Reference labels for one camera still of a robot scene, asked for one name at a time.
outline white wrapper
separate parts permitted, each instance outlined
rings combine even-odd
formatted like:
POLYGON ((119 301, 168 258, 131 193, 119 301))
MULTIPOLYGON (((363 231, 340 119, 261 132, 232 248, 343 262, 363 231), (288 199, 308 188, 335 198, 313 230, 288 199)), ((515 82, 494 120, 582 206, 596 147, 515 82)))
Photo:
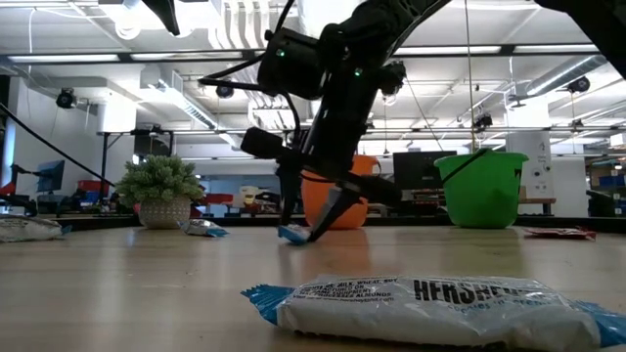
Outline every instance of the white wrapper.
POLYGON ((228 235, 226 230, 208 220, 194 219, 181 221, 178 223, 178 226, 185 234, 191 236, 222 238, 228 235))
POLYGON ((600 347, 592 316, 530 280, 320 277, 276 313, 279 327, 318 334, 554 352, 600 347))
POLYGON ((64 234, 54 221, 20 215, 0 215, 0 243, 47 241, 64 234))

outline desk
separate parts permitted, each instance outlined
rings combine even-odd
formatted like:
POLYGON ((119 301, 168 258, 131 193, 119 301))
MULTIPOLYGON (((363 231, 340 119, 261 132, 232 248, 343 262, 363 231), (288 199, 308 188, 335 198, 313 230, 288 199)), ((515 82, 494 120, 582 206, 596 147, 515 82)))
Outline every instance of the desk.
POLYGON ((380 227, 293 247, 273 228, 228 230, 219 240, 126 228, 0 245, 2 350, 424 351, 278 330, 239 295, 319 274, 532 278, 626 313, 623 236, 534 241, 511 229, 380 227))

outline candy bar wrapper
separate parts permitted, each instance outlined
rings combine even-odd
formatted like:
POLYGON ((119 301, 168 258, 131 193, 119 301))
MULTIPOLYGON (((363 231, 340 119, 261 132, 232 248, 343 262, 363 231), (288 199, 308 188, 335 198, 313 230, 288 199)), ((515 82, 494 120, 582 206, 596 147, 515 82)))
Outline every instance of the candy bar wrapper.
POLYGON ((278 237, 294 245, 305 245, 311 233, 299 225, 279 226, 278 237))
POLYGON ((459 348, 589 352, 626 342, 626 317, 532 280, 320 277, 242 294, 287 330, 459 348))
POLYGON ((584 229, 523 229, 527 237, 536 239, 590 240, 595 241, 597 234, 584 229))
POLYGON ((228 232, 222 227, 215 225, 215 223, 208 220, 187 220, 178 222, 178 226, 187 235, 191 236, 204 236, 210 238, 223 238, 228 235, 228 232))
POLYGON ((71 231, 54 221, 21 215, 0 215, 0 243, 59 240, 71 231))

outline blue wrapper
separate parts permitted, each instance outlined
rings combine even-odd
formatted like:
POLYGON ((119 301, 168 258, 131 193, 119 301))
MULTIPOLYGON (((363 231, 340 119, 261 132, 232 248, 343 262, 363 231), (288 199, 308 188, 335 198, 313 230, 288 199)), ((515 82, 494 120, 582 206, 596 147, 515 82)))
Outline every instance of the blue wrapper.
POLYGON ((596 303, 576 301, 575 305, 596 320, 602 348, 626 344, 626 316, 609 312, 596 303))
POLYGON ((279 226, 278 228, 278 237, 286 239, 294 245, 307 244, 309 235, 310 233, 306 229, 298 225, 279 226))
POLYGON ((179 221, 178 226, 185 234, 190 236, 204 236, 209 238, 223 238, 228 235, 228 231, 215 225, 208 220, 188 220, 179 221))
POLYGON ((292 287, 259 285, 242 291, 242 295, 250 300, 263 319, 277 326, 278 305, 294 291, 292 287))

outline computer monitor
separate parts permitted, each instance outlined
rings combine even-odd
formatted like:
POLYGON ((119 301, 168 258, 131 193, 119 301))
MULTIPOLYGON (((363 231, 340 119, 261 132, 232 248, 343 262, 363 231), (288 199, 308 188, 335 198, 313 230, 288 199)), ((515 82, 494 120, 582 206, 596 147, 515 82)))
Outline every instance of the computer monitor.
POLYGON ((65 168, 65 160, 40 164, 37 167, 37 172, 39 173, 37 192, 52 192, 60 190, 63 186, 63 171, 65 168))
POLYGON ((393 178, 401 190, 438 190, 443 188, 434 162, 456 152, 408 152, 393 154, 393 178))

